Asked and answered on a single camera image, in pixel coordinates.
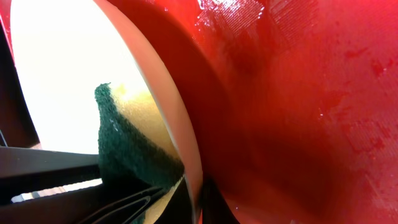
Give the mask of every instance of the red plastic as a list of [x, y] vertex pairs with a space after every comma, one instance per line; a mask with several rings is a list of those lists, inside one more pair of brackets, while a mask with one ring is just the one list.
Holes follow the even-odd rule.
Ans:
[[241, 223], [398, 220], [398, 1], [109, 0]]

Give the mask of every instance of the sponge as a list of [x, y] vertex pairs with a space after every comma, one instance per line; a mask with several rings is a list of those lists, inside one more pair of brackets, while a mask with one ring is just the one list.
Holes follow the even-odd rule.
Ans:
[[170, 190], [184, 166], [149, 90], [101, 84], [95, 90], [100, 127], [99, 169], [104, 184], [138, 178]]

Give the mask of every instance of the red surface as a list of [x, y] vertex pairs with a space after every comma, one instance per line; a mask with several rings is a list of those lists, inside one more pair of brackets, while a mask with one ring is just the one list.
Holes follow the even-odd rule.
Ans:
[[8, 46], [10, 49], [12, 49], [10, 11], [11, 11], [11, 0], [0, 0], [0, 23], [4, 33], [6, 34]]
[[110, 1], [242, 223], [396, 222], [397, 1]]

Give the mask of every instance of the black metal bar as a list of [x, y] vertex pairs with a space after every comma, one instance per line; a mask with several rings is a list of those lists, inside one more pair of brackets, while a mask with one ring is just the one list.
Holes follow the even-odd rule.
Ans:
[[98, 155], [0, 147], [0, 205], [13, 196], [100, 177]]

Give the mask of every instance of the curved edge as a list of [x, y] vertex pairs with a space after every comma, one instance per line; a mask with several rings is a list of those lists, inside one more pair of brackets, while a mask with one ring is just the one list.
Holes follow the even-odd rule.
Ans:
[[[134, 57], [138, 63], [136, 66], [155, 99], [170, 137], [184, 163], [187, 184], [190, 186], [188, 191], [194, 205], [193, 222], [196, 223], [200, 209], [198, 199], [203, 183], [203, 172], [195, 133], [177, 87], [157, 52], [140, 30], [111, 3], [105, 0], [95, 0], [95, 3], [115, 26], [133, 57], [134, 55], [141, 56]], [[154, 64], [161, 66], [152, 66], [152, 63], [147, 61], [148, 58], [151, 58], [152, 62], [157, 62]]]

